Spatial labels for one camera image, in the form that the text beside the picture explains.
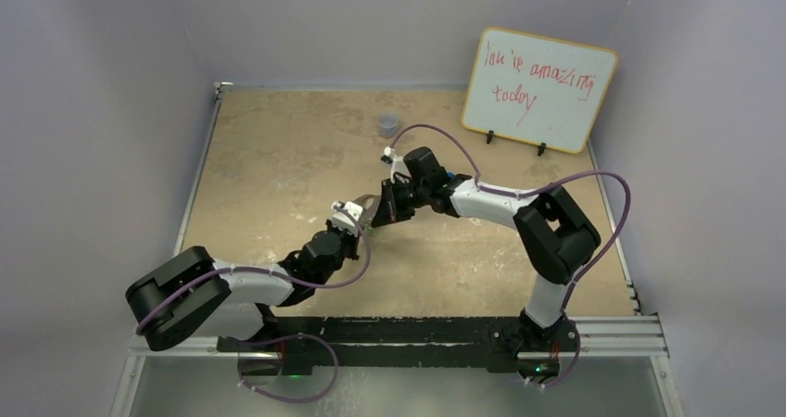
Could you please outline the small grey cup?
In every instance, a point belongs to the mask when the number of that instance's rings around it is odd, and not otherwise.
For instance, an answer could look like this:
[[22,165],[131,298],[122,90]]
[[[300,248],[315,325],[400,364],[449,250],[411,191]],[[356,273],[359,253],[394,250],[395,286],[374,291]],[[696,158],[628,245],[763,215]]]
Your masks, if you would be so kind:
[[399,130],[399,115],[397,113],[380,114],[377,117],[377,127],[381,137],[394,137]]

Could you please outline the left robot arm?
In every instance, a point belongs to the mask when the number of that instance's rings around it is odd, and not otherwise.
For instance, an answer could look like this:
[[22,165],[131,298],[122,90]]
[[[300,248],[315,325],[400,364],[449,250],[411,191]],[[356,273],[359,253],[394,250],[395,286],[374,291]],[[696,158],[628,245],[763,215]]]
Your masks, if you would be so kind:
[[358,250],[370,250],[365,228],[328,223],[301,249],[266,266],[236,265],[191,246],[127,288],[124,296],[137,320],[135,332],[153,351],[174,348],[191,337],[223,304],[259,310],[290,307],[316,291],[338,289],[331,276]]

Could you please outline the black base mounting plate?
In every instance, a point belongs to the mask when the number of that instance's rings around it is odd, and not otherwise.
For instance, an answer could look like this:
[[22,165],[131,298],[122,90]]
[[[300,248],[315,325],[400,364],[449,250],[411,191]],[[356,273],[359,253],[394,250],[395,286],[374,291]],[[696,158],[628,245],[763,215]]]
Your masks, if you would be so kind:
[[579,350],[566,318],[545,330],[523,317],[280,317],[247,341],[221,337],[241,360],[271,354],[284,375],[316,367],[481,368],[556,376],[560,357]]

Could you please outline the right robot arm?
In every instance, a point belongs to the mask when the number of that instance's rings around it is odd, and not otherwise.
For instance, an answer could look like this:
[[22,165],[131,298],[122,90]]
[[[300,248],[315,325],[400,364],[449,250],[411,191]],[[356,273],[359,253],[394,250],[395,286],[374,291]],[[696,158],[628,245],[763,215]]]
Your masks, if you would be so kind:
[[381,183],[374,228],[410,220],[429,207],[453,218],[489,221],[516,231],[537,273],[532,295],[521,314],[520,336],[542,349],[557,335],[569,285],[601,244],[601,237],[576,201],[557,185],[533,195],[485,186],[474,177],[450,173],[425,146],[405,156],[388,147],[381,161],[390,168]]

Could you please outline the whiteboard with red writing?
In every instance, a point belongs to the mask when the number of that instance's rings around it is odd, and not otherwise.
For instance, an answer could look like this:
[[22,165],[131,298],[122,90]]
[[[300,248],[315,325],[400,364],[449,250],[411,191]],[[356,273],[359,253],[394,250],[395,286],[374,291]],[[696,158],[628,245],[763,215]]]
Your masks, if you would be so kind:
[[618,62],[611,49],[489,27],[479,39],[462,125],[577,154]]

